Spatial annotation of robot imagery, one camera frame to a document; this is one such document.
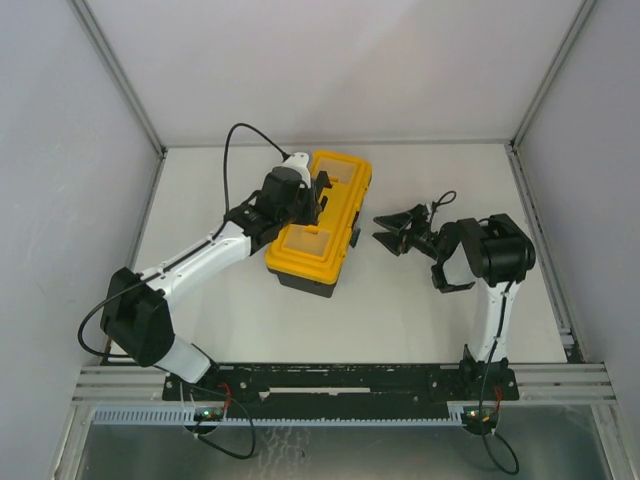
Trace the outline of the yellow black plastic toolbox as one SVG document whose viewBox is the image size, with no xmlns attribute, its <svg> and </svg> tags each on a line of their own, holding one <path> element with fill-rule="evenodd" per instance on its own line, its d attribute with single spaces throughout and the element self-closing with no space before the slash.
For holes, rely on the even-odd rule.
<svg viewBox="0 0 640 480">
<path fill-rule="evenodd" d="M 317 150 L 310 172 L 319 192 L 317 221 L 282 230 L 267 249 L 265 263 L 281 285 L 329 298 L 348 248 L 360 235 L 358 219 L 372 166 L 360 157 Z"/>
</svg>

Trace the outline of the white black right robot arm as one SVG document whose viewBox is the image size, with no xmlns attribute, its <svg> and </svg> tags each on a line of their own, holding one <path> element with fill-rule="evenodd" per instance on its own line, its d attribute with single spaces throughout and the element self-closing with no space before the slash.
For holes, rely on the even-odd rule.
<svg viewBox="0 0 640 480">
<path fill-rule="evenodd" d="M 506 213 L 464 218 L 434 230 L 439 201 L 374 218 L 373 234 L 396 256 L 415 249 L 434 261 L 433 286 L 442 294 L 477 289 L 473 329 L 465 357 L 475 364 L 507 358 L 507 331 L 520 285 L 536 263 L 533 242 Z"/>
</svg>

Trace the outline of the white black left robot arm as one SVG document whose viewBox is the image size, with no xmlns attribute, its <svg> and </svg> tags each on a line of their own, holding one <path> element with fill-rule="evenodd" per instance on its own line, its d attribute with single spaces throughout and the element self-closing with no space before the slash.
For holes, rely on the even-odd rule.
<svg viewBox="0 0 640 480">
<path fill-rule="evenodd" d="M 157 367 L 194 384 L 214 362 L 174 331 L 172 313 L 204 282 L 273 242 L 291 224 L 311 225 L 330 188 L 326 172 L 305 178 L 281 165 L 260 189 L 229 210 L 222 224 L 185 251 L 142 272 L 113 274 L 100 327 L 137 365 Z"/>
</svg>

